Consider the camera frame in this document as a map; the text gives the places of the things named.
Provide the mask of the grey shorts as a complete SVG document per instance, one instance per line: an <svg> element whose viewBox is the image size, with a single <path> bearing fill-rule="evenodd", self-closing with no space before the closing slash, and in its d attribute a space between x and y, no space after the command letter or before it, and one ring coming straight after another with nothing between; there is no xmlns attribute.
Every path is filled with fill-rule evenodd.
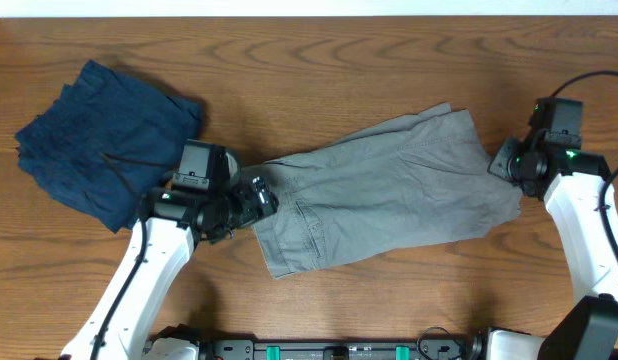
<svg viewBox="0 0 618 360"><path fill-rule="evenodd" d="M282 278L481 238L516 219L522 192L489 174L490 163L469 111L442 103L243 174L263 178L279 200L253 229Z"/></svg>

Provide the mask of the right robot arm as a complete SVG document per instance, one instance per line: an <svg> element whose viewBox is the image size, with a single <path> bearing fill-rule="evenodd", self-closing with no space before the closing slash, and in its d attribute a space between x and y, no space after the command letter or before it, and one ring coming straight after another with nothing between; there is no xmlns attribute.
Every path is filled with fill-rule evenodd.
<svg viewBox="0 0 618 360"><path fill-rule="evenodd" d="M618 340L618 214L603 156L507 139L489 171L544 203L560 236L574 307L546 337L490 331L488 359L609 359Z"/></svg>

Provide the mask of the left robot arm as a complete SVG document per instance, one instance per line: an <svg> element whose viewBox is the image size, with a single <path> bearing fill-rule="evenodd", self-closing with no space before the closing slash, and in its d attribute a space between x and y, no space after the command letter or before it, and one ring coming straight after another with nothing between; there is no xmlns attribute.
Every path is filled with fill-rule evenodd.
<svg viewBox="0 0 618 360"><path fill-rule="evenodd" d="M142 202L127 251L105 293L61 358L201 358L200 341L186 328L149 336L169 288L199 243L220 241L277 208L277 197L260 177L216 189L154 189Z"/></svg>

